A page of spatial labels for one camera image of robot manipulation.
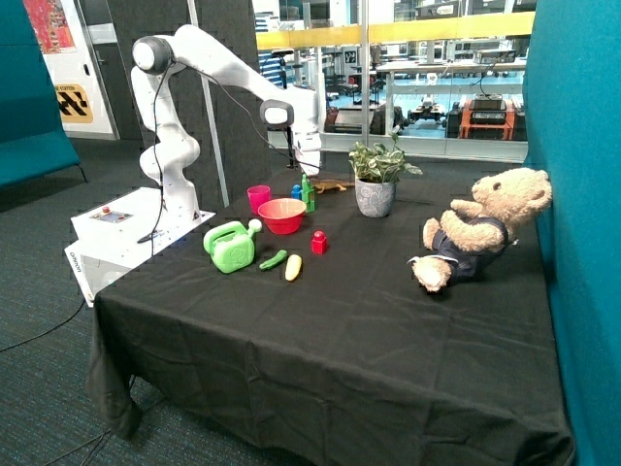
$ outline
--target glass window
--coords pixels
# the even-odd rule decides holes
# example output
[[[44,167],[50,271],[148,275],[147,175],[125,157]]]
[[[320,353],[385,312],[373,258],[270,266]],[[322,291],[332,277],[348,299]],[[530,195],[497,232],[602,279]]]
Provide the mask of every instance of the glass window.
[[[278,31],[291,31],[294,46],[278,75],[322,92],[326,150],[396,131],[408,153],[526,155],[536,0],[275,1]]]

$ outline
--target green bottle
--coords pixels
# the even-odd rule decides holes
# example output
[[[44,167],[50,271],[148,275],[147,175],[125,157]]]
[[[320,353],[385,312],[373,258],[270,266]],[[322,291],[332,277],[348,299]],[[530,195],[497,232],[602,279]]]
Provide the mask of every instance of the green bottle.
[[[307,213],[314,212],[314,188],[306,173],[302,175],[302,201],[307,205]]]

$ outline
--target teal couch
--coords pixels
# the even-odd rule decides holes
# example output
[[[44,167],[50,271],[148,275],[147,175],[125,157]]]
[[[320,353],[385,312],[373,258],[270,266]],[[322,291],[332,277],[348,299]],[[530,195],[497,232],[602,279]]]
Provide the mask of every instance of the teal couch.
[[[80,164],[22,0],[0,15],[0,186]]]
[[[538,221],[578,466],[621,464],[621,3],[540,0],[524,83]]]

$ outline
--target orange machine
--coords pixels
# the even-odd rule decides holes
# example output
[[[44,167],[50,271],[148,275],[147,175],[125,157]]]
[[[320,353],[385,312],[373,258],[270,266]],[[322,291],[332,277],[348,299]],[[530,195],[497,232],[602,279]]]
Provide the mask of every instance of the orange machine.
[[[480,94],[468,99],[462,109],[459,137],[511,141],[515,127],[513,101],[501,95]]]

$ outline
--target plant pot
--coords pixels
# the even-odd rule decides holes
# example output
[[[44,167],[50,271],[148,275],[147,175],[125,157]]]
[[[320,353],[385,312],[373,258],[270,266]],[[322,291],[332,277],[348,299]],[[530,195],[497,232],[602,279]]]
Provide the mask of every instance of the plant pot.
[[[356,179],[356,201],[363,216],[387,216],[397,192],[396,183],[367,183]]]

